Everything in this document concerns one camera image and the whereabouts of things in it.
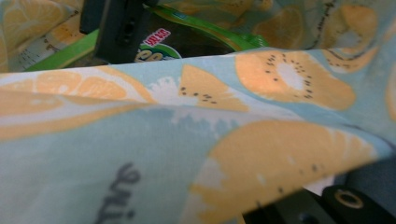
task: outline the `fabric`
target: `fabric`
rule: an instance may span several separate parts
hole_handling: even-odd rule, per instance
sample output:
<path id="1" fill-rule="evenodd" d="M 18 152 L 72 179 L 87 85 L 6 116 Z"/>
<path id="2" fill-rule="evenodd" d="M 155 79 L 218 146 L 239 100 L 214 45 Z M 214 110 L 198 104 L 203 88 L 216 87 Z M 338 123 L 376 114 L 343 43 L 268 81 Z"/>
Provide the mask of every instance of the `fabric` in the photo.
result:
<path id="1" fill-rule="evenodd" d="M 1 3 L 7 70 L 77 8 L 20 45 Z M 1 223 L 238 223 L 395 152 L 396 2 L 166 4 L 272 48 L 1 74 Z"/>
<path id="2" fill-rule="evenodd" d="M 83 35 L 81 0 L 1 0 L 0 72 L 22 72 Z"/>

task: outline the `screw hole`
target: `screw hole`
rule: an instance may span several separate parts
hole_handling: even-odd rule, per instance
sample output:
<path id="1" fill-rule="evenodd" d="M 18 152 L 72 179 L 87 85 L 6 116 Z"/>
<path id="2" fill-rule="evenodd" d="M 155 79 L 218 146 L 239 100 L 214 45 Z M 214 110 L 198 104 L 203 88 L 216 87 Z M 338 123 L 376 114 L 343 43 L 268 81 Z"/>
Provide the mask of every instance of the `screw hole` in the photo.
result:
<path id="1" fill-rule="evenodd" d="M 124 33 L 126 35 L 131 35 L 134 31 L 134 21 L 130 21 L 128 24 L 125 25 Z"/>
<path id="2" fill-rule="evenodd" d="M 319 220 L 308 213 L 301 213 L 299 215 L 299 220 L 304 224 L 319 224 Z"/>
<path id="3" fill-rule="evenodd" d="M 361 209 L 364 206 L 363 201 L 348 190 L 337 190 L 334 194 L 335 199 L 341 203 L 342 205 L 354 208 L 354 209 Z"/>

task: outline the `green label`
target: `green label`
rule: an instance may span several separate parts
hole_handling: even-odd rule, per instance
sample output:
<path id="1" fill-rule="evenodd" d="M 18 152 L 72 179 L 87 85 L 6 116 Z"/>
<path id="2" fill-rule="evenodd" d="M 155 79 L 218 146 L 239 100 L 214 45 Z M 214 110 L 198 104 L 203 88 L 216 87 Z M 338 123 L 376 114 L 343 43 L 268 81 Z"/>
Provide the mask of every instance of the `green label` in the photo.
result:
<path id="1" fill-rule="evenodd" d="M 142 44 L 140 45 L 139 51 L 137 52 L 134 61 L 136 63 L 143 63 L 143 62 L 167 61 L 174 59 L 181 59 L 181 56 L 172 47 L 169 47 L 164 44 L 158 44 L 154 47 Z"/>

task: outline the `black plastic part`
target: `black plastic part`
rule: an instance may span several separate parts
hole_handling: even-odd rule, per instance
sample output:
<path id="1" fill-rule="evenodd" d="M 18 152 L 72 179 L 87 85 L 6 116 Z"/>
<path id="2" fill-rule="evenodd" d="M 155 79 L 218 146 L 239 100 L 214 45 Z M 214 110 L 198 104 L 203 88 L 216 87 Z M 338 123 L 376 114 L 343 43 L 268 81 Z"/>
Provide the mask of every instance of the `black plastic part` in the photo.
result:
<path id="1" fill-rule="evenodd" d="M 108 63 L 133 63 L 149 22 L 144 5 L 157 1 L 106 0 L 95 56 Z"/>
<path id="2" fill-rule="evenodd" d="M 79 31 L 85 35 L 99 29 L 106 0 L 85 0 L 81 12 Z"/>
<path id="3" fill-rule="evenodd" d="M 273 204 L 259 208 L 243 215 L 246 224 L 286 224 Z"/>
<path id="4" fill-rule="evenodd" d="M 342 185 L 364 193 L 396 217 L 396 157 L 350 172 Z"/>
<path id="5" fill-rule="evenodd" d="M 322 205 L 340 224 L 396 224 L 396 218 L 365 194 L 345 186 L 323 190 Z"/>

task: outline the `orange slice print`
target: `orange slice print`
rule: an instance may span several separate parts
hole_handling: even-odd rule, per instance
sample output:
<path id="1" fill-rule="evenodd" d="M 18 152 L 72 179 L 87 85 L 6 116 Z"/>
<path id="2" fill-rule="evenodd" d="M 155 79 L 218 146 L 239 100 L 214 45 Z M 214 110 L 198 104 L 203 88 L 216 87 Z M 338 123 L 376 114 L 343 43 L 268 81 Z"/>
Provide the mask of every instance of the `orange slice print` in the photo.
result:
<path id="1" fill-rule="evenodd" d="M 170 3 L 166 4 L 169 7 L 177 9 L 177 11 L 184 13 L 186 15 L 193 15 L 195 13 L 198 13 L 203 10 L 207 10 L 211 8 L 210 5 L 201 5 L 199 3 L 193 3 L 193 2 L 188 2 L 188 1 L 182 1 L 182 2 L 175 2 L 175 3 Z"/>
<path id="2" fill-rule="evenodd" d="M 143 84 L 110 67 L 1 75 L 0 92 L 3 140 L 66 131 L 155 103 Z"/>
<path id="3" fill-rule="evenodd" d="M 220 3 L 218 8 L 226 11 L 235 17 L 241 16 L 245 13 L 253 4 L 254 0 L 216 0 Z"/>
<path id="4" fill-rule="evenodd" d="M 309 181 L 375 159 L 373 146 L 353 133 L 300 121 L 251 123 L 225 136 L 209 153 L 210 165 L 201 172 L 210 172 L 210 178 L 198 175 L 191 186 L 191 195 L 203 204 L 189 214 L 203 223 L 221 223 Z"/>
<path id="5" fill-rule="evenodd" d="M 285 7 L 272 19 L 258 23 L 253 34 L 262 35 L 272 48 L 297 49 L 303 40 L 303 29 L 301 12 L 296 7 Z"/>
<path id="6" fill-rule="evenodd" d="M 8 56 L 65 21 L 68 14 L 65 6 L 51 1 L 46 4 L 42 0 L 12 1 L 3 14 Z"/>
<path id="7" fill-rule="evenodd" d="M 250 10 L 265 11 L 270 9 L 274 4 L 274 0 L 256 0 Z"/>
<path id="8" fill-rule="evenodd" d="M 84 37 L 84 34 L 79 32 L 80 14 L 70 18 L 68 21 L 60 24 L 47 34 L 47 38 L 52 36 L 57 42 L 70 45 Z"/>
<path id="9" fill-rule="evenodd" d="M 81 0 L 51 0 L 51 1 L 67 5 L 77 11 L 82 10 L 82 5 L 84 3 L 84 1 L 81 1 Z"/>

